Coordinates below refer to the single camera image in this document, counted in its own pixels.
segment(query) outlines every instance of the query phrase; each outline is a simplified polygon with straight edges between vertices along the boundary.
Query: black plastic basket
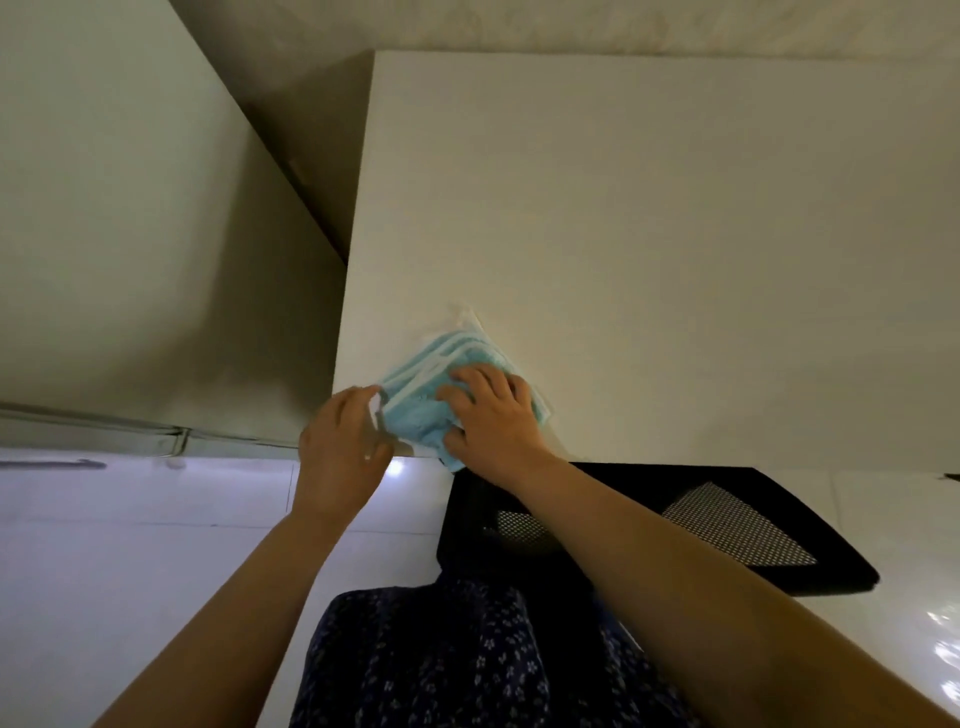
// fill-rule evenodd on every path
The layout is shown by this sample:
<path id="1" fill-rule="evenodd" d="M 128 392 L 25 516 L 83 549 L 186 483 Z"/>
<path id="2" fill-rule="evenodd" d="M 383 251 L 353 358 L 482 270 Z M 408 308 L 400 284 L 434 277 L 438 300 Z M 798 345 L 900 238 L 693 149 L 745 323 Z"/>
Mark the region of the black plastic basket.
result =
<path id="1" fill-rule="evenodd" d="M 753 468 L 574 465 L 789 595 L 868 592 L 879 581 L 828 523 Z M 590 588 L 573 559 L 516 498 L 468 470 L 453 480 L 437 560 L 444 570 L 467 576 Z"/>

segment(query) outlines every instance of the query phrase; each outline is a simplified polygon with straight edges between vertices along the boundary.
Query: navy floral clothing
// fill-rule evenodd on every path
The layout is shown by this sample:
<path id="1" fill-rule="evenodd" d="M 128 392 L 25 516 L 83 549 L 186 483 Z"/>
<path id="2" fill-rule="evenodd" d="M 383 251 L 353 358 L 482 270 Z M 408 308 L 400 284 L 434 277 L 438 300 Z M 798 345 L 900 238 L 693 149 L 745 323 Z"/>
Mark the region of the navy floral clothing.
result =
<path id="1" fill-rule="evenodd" d="M 291 728 L 700 726 L 589 595 L 442 575 L 349 592 L 306 656 Z"/>

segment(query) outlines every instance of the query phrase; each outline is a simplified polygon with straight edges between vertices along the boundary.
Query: face mask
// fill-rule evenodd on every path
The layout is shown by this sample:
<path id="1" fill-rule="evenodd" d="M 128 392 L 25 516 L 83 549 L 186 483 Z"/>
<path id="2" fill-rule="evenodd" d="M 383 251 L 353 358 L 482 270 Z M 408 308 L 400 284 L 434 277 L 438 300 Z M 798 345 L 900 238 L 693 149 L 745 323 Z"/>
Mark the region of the face mask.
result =
<path id="1" fill-rule="evenodd" d="M 454 384 L 449 372 L 467 364 L 487 363 L 508 374 L 518 374 L 516 367 L 490 340 L 476 317 L 469 313 L 468 322 L 460 329 L 434 339 L 410 361 L 394 369 L 380 381 L 385 395 L 383 423 L 396 437 L 434 449 L 452 473 L 464 467 L 444 447 L 444 435 L 460 422 L 444 401 L 436 401 L 437 388 Z M 533 396 L 534 415 L 541 425 L 550 411 L 537 392 Z"/>

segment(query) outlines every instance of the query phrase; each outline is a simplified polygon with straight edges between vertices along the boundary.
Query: ceiling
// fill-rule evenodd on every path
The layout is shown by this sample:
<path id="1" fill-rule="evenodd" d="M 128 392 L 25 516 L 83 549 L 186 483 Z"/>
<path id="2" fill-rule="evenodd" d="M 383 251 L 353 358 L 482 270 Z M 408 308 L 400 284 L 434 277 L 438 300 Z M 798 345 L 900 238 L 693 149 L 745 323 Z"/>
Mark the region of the ceiling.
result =
<path id="1" fill-rule="evenodd" d="M 960 59 L 955 0 L 172 0 L 349 250 L 375 49 Z"/>

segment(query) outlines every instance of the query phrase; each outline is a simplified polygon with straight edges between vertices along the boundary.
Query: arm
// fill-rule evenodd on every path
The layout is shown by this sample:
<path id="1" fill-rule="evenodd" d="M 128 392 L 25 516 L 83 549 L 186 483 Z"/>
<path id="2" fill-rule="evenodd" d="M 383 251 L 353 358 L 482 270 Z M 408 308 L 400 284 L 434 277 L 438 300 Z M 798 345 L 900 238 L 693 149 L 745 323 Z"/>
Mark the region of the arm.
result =
<path id="1" fill-rule="evenodd" d="M 367 459 L 376 387 L 325 404 L 300 436 L 290 514 L 94 724 L 253 726 L 314 578 L 380 482 L 393 448 Z"/>
<path id="2" fill-rule="evenodd" d="M 444 443 L 518 497 L 613 612 L 718 728 L 958 724 L 732 558 L 543 444 L 530 389 L 488 365 L 438 391 L 463 423 Z"/>

